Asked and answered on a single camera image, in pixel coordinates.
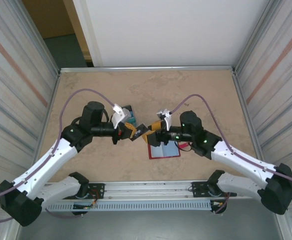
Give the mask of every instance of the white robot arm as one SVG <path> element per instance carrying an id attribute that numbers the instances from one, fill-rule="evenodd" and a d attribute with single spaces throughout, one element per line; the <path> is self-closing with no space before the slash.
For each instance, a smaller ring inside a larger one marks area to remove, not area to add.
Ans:
<path id="1" fill-rule="evenodd" d="M 166 117 L 159 116 L 161 124 L 156 122 L 148 127 L 151 131 L 143 135 L 146 143 L 157 147 L 161 142 L 189 142 L 196 154 L 226 164 L 246 176 L 233 176 L 217 170 L 208 179 L 208 189 L 195 189 L 193 184 L 193 191 L 198 196 L 200 191 L 205 190 L 212 196 L 222 192 L 237 193 L 259 200 L 276 214 L 285 213 L 292 200 L 292 181 L 274 173 L 292 178 L 292 171 L 287 165 L 275 166 L 232 147 L 221 137 L 205 130 L 193 111 L 185 111 L 180 115 L 181 126 L 165 126 L 167 121 L 163 120 Z"/>
<path id="2" fill-rule="evenodd" d="M 117 144 L 119 140 L 134 135 L 136 128 L 129 123 L 123 123 L 130 118 L 129 111 L 116 104 L 113 109 L 115 113 L 109 122 L 104 105 L 89 102 L 84 107 L 82 116 L 64 128 L 61 138 L 41 159 L 13 182 L 4 180 L 0 184 L 0 193 L 15 187 L 0 196 L 0 207 L 24 227 L 32 223 L 42 209 L 54 202 L 74 195 L 84 197 L 88 192 L 89 180 L 77 172 L 60 182 L 49 186 L 45 184 L 68 160 L 91 143 L 93 137 L 111 137 L 113 143 Z M 106 115 L 106 122 L 101 121 L 103 114 Z"/>
<path id="3" fill-rule="evenodd" d="M 64 163 L 91 143 L 93 137 L 112 137 L 114 144 L 118 140 L 133 137 L 136 128 L 128 123 L 123 123 L 129 118 L 129 112 L 121 111 L 118 105 L 115 105 L 114 108 L 116 113 L 112 122 L 109 122 L 108 119 L 106 122 L 102 122 L 101 119 L 105 113 L 103 104 L 90 102 L 85 106 L 82 116 L 64 128 L 53 154 L 51 151 L 56 142 L 28 171 L 11 183 L 3 181 L 0 184 L 1 193 L 23 182 L 16 189 L 0 197 L 1 208 L 22 226 L 27 226 L 39 216 L 43 208 L 56 201 L 68 196 L 85 196 L 88 192 L 89 181 L 77 172 L 70 174 L 58 183 L 49 186 L 45 186 L 45 184 Z M 238 193 L 261 201 L 265 207 L 277 214 L 283 214 L 286 211 L 292 200 L 292 182 L 277 177 L 265 169 L 292 177 L 288 166 L 282 164 L 276 167 L 251 157 L 232 146 L 230 146 L 232 148 L 230 151 L 229 145 L 219 136 L 203 129 L 200 118 L 192 111 L 186 111 L 180 115 L 181 126 L 170 126 L 171 119 L 163 120 L 170 117 L 169 112 L 165 110 L 162 113 L 166 114 L 160 122 L 161 125 L 156 123 L 149 126 L 150 131 L 143 135 L 146 143 L 157 147 L 161 142 L 164 144 L 167 144 L 168 141 L 189 142 L 196 154 L 224 163 L 246 176 L 239 177 L 221 170 L 215 171 L 208 179 L 208 189 L 206 189 L 212 196 L 217 196 L 220 193 Z M 233 152 L 240 154 L 250 162 L 243 161 Z M 49 161 L 36 171 L 49 156 Z M 256 167 L 253 163 L 264 167 L 264 169 Z M 196 191 L 201 190 L 195 189 L 193 186 L 193 191 L 195 194 Z"/>

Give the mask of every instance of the metal wall panel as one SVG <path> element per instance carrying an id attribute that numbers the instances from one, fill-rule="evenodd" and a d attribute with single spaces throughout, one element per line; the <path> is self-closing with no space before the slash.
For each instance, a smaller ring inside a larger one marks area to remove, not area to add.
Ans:
<path id="1" fill-rule="evenodd" d="M 0 1 L 0 182 L 32 165 L 57 78 L 23 6 Z"/>
<path id="2" fill-rule="evenodd" d="M 279 3 L 236 69 L 265 161 L 292 168 L 292 0 Z"/>

